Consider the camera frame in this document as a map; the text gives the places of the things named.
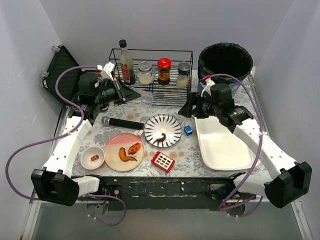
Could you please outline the clear plastic cup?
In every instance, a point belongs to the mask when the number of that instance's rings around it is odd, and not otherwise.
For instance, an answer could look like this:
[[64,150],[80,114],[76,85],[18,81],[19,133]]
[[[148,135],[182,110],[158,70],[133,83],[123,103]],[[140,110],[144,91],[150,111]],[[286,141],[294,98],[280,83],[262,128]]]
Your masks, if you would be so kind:
[[149,108],[153,104],[154,97],[152,93],[135,88],[133,91],[140,94],[140,97],[128,102],[132,107]]

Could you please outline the glass salt grinder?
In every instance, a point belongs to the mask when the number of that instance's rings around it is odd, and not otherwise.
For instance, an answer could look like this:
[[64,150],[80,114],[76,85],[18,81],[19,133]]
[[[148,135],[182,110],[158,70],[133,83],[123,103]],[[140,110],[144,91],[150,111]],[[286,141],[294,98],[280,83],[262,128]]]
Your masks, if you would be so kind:
[[186,89],[189,84],[191,65],[189,62],[182,61],[178,63],[177,67],[178,75],[176,79],[176,86],[180,89]]

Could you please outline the round glass jar with powder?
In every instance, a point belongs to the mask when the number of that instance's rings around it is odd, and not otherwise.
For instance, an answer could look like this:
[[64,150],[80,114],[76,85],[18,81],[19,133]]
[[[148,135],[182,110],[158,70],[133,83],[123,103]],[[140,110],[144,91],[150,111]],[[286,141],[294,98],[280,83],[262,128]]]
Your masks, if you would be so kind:
[[149,61],[141,61],[135,72],[137,80],[143,85],[153,83],[155,79],[154,67]]

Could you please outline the dark sauce glass bottle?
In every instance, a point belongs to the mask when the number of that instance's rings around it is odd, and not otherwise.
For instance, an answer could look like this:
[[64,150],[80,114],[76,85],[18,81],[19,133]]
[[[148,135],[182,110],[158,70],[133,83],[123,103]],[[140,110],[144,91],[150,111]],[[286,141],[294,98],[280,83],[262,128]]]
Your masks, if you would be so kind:
[[131,86],[136,82],[133,57],[128,51],[127,42],[125,39],[121,39],[119,41],[119,46],[119,62],[121,66],[123,81],[126,85]]

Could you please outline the red lid chili sauce jar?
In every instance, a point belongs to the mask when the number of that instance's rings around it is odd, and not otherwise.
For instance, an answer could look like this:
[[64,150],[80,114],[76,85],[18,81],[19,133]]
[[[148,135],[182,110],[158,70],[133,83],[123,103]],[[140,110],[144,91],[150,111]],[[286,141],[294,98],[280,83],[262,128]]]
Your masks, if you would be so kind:
[[170,70],[172,62],[169,58],[163,57],[157,61],[158,83],[166,86],[170,83]]

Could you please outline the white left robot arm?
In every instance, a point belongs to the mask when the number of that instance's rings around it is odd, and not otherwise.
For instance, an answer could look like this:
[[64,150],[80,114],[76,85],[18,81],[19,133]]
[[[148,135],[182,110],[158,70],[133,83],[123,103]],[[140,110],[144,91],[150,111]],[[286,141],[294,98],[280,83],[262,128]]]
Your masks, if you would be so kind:
[[80,146],[101,110],[110,102],[121,105],[139,98],[140,93],[110,73],[105,74],[102,81],[92,71],[80,75],[78,91],[71,99],[74,105],[69,111],[64,137],[58,141],[42,169],[34,169],[31,174],[40,200],[72,206],[79,197],[99,190],[100,180],[95,176],[72,178]]

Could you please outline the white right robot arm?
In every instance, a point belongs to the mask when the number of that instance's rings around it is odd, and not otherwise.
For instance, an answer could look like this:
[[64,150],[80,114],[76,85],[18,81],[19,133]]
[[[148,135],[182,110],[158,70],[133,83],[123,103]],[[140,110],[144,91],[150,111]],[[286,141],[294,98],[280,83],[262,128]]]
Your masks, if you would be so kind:
[[191,92],[178,114],[186,118],[195,116],[205,119],[214,116],[219,123],[245,143],[256,159],[261,161],[270,181],[250,178],[247,174],[237,175],[233,179],[236,192],[250,193],[266,197],[275,207],[283,208],[289,203],[307,194],[310,187],[312,168],[307,162],[298,162],[286,154],[263,130],[263,121],[255,120],[244,106],[235,105],[231,89],[225,83],[210,86],[204,94]]

